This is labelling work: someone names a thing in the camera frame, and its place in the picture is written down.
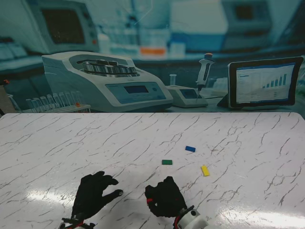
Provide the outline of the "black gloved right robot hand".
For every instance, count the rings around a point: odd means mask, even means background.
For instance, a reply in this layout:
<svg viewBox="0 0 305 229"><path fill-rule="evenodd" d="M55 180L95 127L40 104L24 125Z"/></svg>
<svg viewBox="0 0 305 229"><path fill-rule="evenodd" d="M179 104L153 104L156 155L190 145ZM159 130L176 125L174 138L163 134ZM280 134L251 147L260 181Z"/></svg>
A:
<svg viewBox="0 0 305 229"><path fill-rule="evenodd" d="M172 176L155 187L148 185L144 194L149 210L157 217L177 217L183 209L187 209L184 197Z"/></svg>

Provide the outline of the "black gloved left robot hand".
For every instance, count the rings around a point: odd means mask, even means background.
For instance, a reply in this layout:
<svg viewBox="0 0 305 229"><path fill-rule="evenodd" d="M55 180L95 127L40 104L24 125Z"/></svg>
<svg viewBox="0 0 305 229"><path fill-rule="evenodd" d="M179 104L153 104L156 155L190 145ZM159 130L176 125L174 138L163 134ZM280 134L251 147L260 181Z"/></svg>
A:
<svg viewBox="0 0 305 229"><path fill-rule="evenodd" d="M104 206L123 194L123 190L117 189L103 195L108 186L117 184L118 181L115 178L106 175L103 171L84 176L76 193L71 217L85 220L96 215Z"/></svg>

